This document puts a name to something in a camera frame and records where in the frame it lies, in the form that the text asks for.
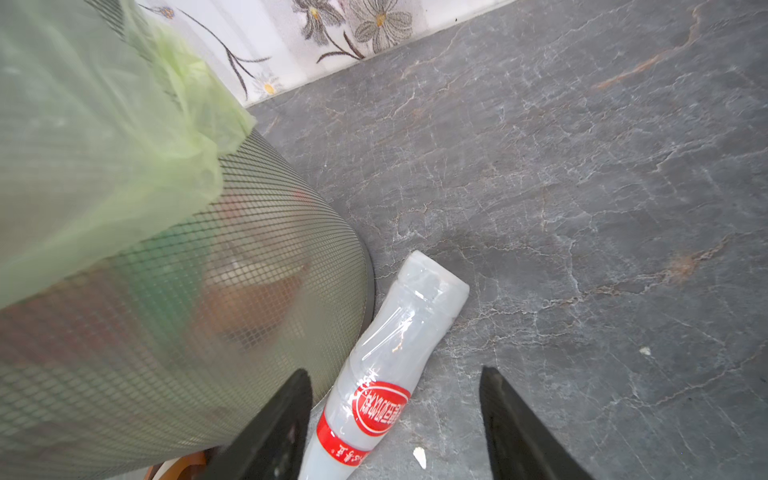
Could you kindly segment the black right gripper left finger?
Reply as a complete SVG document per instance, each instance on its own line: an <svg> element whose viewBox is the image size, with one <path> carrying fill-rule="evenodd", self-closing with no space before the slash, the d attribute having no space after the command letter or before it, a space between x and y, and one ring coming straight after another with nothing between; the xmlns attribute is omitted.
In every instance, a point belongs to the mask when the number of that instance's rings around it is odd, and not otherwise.
<svg viewBox="0 0 768 480"><path fill-rule="evenodd" d="M200 478L298 479L311 409L311 380L306 370L298 369Z"/></svg>

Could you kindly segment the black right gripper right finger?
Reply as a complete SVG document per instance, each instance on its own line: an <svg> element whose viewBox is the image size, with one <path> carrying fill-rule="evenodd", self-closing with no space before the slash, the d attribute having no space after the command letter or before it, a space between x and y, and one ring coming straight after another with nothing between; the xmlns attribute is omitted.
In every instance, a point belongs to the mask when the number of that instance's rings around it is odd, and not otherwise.
<svg viewBox="0 0 768 480"><path fill-rule="evenodd" d="M497 369L482 368L479 400L495 480L592 480Z"/></svg>

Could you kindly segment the white bottle red label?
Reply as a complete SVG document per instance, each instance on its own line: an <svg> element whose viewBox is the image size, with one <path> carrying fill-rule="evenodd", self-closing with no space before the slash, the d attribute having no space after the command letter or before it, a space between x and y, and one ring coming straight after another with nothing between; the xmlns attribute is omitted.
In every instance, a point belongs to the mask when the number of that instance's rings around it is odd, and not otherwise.
<svg viewBox="0 0 768 480"><path fill-rule="evenodd" d="M327 396L308 438L300 478L351 476L404 412L469 291L424 253L406 258Z"/></svg>

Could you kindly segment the red yellow juice bottle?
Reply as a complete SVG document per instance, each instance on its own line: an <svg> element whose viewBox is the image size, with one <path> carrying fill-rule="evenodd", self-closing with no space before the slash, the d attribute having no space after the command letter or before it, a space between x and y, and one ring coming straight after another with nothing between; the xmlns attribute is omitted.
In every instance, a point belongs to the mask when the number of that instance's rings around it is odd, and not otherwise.
<svg viewBox="0 0 768 480"><path fill-rule="evenodd" d="M195 480L207 468L211 453L209 450L167 460L150 467L144 480Z"/></svg>

